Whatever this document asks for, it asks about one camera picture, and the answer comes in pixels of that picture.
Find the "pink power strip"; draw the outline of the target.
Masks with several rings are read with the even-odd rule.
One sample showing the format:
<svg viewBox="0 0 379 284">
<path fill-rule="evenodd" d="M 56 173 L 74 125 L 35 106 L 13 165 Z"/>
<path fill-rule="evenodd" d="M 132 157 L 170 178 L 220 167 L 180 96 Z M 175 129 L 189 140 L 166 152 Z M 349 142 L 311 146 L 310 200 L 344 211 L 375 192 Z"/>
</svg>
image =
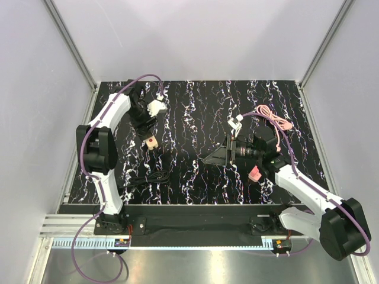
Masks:
<svg viewBox="0 0 379 284">
<path fill-rule="evenodd" d="M 255 166 L 249 173 L 248 178 L 253 182 L 259 182 L 262 174 L 259 171 L 258 166 Z"/>
</svg>

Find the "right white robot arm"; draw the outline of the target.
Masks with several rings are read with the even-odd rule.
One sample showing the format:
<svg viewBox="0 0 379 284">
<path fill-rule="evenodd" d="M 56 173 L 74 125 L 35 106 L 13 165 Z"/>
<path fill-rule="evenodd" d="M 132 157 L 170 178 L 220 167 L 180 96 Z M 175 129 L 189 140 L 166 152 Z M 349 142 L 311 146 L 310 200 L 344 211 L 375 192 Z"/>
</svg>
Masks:
<svg viewBox="0 0 379 284">
<path fill-rule="evenodd" d="M 296 231 L 318 241 L 333 259 L 341 261 L 365 247 L 370 252 L 371 233 L 361 204 L 354 198 L 343 199 L 304 176 L 277 151 L 277 138 L 268 127 L 260 127 L 253 139 L 242 140 L 227 135 L 223 144 L 203 160 L 215 166 L 236 166 L 253 162 L 249 173 L 253 182 L 270 180 L 294 195 L 308 208 L 307 212 L 290 204 L 280 205 L 269 213 L 260 232 L 274 234 Z"/>
</svg>

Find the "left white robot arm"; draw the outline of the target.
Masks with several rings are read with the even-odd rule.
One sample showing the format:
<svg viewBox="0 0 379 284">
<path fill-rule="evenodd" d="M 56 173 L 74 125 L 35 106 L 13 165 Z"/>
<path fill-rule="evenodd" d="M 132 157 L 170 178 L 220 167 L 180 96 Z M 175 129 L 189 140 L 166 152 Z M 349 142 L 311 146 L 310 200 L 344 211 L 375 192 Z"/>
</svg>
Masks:
<svg viewBox="0 0 379 284">
<path fill-rule="evenodd" d="M 87 125 L 76 129 L 78 163 L 83 174 L 94 181 L 100 200 L 100 212 L 95 215 L 101 226 L 108 227 L 114 234 L 122 234 L 128 220 L 115 178 L 118 152 L 114 131 L 126 115 L 137 137 L 149 150 L 158 147 L 152 133 L 157 115 L 167 110 L 162 99 L 146 102 L 146 90 L 134 82 L 118 87 L 108 97 L 99 114 Z"/>
</svg>

